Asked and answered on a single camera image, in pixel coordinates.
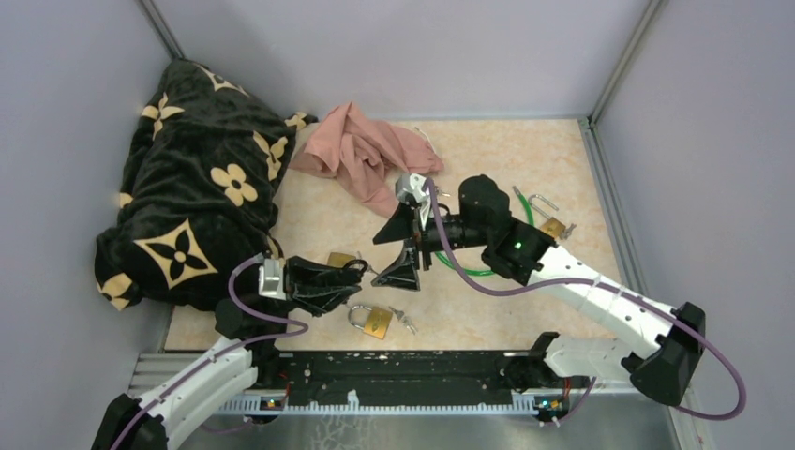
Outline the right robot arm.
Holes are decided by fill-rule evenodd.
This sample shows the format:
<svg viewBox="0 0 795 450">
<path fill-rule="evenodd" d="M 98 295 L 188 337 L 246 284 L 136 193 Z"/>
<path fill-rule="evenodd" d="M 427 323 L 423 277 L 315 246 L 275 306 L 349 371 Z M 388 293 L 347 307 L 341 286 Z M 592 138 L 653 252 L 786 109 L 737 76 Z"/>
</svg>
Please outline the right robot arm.
<svg viewBox="0 0 795 450">
<path fill-rule="evenodd" d="M 704 352 L 700 307 L 648 300 L 598 273 L 549 234 L 513 217 L 508 194 L 484 174 L 459 185 L 456 214 L 443 213 L 431 199 L 423 175 L 402 174 L 395 193 L 398 207 L 373 242 L 400 242 L 403 248 L 374 286 L 419 291 L 418 272 L 429 269 L 433 253 L 481 248 L 481 260 L 494 274 L 533 290 L 549 289 L 614 335 L 582 339 L 545 333 L 528 361 L 534 383 L 597 377 L 629 382 L 664 405 L 681 404 Z"/>
</svg>

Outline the black padlock with keys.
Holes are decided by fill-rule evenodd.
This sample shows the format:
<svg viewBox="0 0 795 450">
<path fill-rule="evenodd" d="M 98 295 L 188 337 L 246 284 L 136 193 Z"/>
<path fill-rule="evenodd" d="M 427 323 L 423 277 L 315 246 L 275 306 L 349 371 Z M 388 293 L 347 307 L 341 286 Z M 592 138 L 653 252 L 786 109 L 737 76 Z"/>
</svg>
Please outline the black padlock with keys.
<svg viewBox="0 0 795 450">
<path fill-rule="evenodd" d="M 363 259 L 354 258 L 345 262 L 342 269 L 346 278 L 358 284 L 362 281 L 364 274 L 369 271 L 370 264 Z"/>
</svg>

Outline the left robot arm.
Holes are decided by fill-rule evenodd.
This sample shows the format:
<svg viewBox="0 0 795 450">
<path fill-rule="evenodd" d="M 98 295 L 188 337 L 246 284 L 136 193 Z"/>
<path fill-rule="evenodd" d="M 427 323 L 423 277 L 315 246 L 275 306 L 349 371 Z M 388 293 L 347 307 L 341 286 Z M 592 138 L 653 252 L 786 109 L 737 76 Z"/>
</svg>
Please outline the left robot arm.
<svg viewBox="0 0 795 450">
<path fill-rule="evenodd" d="M 196 360 L 138 397 L 121 394 L 107 407 L 92 446 L 95 449 L 177 449 L 220 407 L 254 384 L 274 385 L 281 374 L 270 356 L 280 338 L 305 334 L 308 324 L 268 314 L 243 302 L 237 279 L 258 269 L 257 294 L 319 317 L 360 292 L 366 261 L 352 259 L 340 267 L 300 257 L 286 262 L 256 254 L 231 272 L 227 282 L 232 312 L 251 319 L 254 328 L 222 332 Z"/>
</svg>

